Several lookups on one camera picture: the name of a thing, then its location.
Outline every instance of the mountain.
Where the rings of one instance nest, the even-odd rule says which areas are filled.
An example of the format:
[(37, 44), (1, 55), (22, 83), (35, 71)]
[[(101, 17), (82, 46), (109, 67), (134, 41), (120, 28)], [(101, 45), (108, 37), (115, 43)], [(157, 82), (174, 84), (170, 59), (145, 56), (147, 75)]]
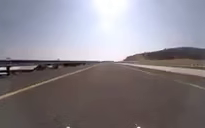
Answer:
[(147, 60), (170, 60), (170, 59), (195, 59), (205, 60), (205, 49), (194, 47), (169, 48), (154, 52), (147, 52), (128, 56), (124, 61)]

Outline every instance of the sun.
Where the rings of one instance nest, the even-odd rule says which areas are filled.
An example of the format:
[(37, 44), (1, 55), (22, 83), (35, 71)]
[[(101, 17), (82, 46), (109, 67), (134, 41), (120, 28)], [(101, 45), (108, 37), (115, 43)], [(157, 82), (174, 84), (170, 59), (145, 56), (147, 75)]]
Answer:
[(110, 31), (118, 17), (127, 9), (127, 0), (93, 0), (93, 6), (100, 19), (100, 27)]
[(93, 0), (102, 15), (118, 15), (127, 8), (127, 0)]

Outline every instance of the sky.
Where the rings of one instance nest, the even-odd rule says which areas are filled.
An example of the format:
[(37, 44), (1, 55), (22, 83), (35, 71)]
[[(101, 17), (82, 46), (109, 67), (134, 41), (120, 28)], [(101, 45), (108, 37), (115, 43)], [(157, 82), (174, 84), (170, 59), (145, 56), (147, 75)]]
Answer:
[(0, 0), (0, 59), (123, 60), (205, 48), (205, 0)]

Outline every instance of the hill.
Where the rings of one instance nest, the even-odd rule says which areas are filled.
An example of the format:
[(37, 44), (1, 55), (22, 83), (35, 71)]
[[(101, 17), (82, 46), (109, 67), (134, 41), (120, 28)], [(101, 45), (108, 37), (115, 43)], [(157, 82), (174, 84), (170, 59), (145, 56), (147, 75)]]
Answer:
[(160, 51), (147, 52), (128, 56), (124, 61), (194, 59), (205, 60), (205, 49), (194, 47), (169, 48)]

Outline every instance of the guardrail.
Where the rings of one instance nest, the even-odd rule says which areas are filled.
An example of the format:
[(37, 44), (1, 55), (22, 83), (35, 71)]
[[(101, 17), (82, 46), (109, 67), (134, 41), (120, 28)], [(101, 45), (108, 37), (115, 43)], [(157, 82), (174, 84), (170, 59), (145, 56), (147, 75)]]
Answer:
[(0, 67), (4, 67), (7, 75), (11, 73), (11, 67), (14, 66), (36, 66), (36, 70), (43, 70), (50, 66), (57, 69), (59, 66), (77, 66), (85, 64), (99, 63), (99, 61), (66, 61), (66, 60), (0, 60)]

